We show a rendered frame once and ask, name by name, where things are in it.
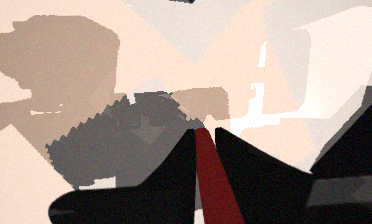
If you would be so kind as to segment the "red peg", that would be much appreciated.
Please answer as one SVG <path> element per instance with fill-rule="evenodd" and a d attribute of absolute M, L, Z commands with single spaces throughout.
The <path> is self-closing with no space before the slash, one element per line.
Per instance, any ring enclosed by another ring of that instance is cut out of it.
<path fill-rule="evenodd" d="M 196 170 L 204 224 L 244 224 L 210 132 L 197 128 Z"/>

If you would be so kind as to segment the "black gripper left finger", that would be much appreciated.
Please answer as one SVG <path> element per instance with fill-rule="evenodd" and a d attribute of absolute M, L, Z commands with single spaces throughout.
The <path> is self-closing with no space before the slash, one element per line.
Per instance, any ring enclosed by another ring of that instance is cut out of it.
<path fill-rule="evenodd" d="M 80 189 L 49 204 L 52 224 L 194 224 L 196 136 L 187 129 L 140 185 Z"/>

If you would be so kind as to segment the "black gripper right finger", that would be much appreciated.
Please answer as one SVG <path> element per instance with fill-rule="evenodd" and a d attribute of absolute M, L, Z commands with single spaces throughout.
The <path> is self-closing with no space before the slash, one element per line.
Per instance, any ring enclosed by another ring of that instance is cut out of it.
<path fill-rule="evenodd" d="M 244 224 L 315 224 L 323 209 L 372 204 L 372 171 L 308 173 L 223 127 L 215 145 Z"/>

